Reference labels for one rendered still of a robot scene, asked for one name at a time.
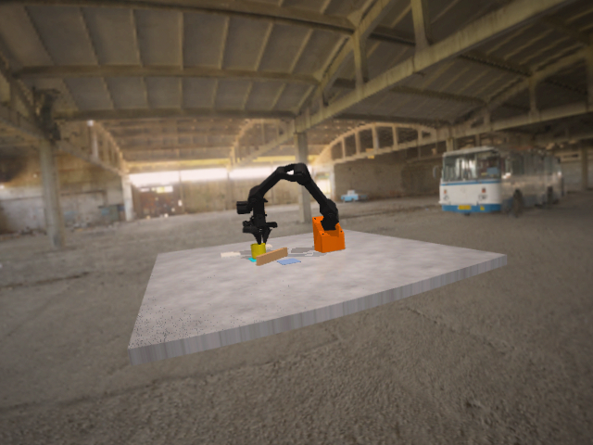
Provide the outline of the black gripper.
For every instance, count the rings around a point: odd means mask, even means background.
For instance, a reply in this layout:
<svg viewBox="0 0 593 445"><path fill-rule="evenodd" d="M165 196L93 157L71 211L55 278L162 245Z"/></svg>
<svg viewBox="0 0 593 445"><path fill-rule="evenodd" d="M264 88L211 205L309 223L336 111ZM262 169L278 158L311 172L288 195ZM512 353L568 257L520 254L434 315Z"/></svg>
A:
<svg viewBox="0 0 593 445"><path fill-rule="evenodd" d="M243 233L252 234L256 238L259 245L261 245L261 236L263 243L266 244L269 234L272 230L270 229L270 227L277 227L277 222L266 222L266 216L267 214L265 214L265 212L253 213L253 215L251 216L251 218L254 218L253 226L245 226L242 229Z"/></svg>

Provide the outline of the orange flat bar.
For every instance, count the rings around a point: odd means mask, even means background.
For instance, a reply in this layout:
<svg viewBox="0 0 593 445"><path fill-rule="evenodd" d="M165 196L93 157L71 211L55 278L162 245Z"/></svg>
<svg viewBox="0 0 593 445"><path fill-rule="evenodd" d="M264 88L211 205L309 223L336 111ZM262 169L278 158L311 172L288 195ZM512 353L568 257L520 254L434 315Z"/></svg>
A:
<svg viewBox="0 0 593 445"><path fill-rule="evenodd" d="M274 251L270 251L261 255L256 256L257 266L279 260L280 258L288 256L287 248L279 248Z"/></svg>

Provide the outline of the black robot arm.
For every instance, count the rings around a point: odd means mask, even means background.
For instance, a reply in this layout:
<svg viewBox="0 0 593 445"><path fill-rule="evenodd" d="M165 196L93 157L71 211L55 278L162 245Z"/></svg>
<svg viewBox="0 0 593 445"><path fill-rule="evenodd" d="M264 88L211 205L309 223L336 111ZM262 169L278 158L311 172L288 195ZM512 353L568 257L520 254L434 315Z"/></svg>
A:
<svg viewBox="0 0 593 445"><path fill-rule="evenodd" d="M293 174L289 174L290 171L294 171ZM252 210L253 213L265 212L264 203L268 202L268 200L265 199L264 195L281 179L304 185L320 204L320 213L323 215L321 221L323 230L336 230L335 226L339 223L338 208L315 184L307 165L303 162L278 166L261 184L255 185L249 190L247 201L237 201L237 214L248 214Z"/></svg>

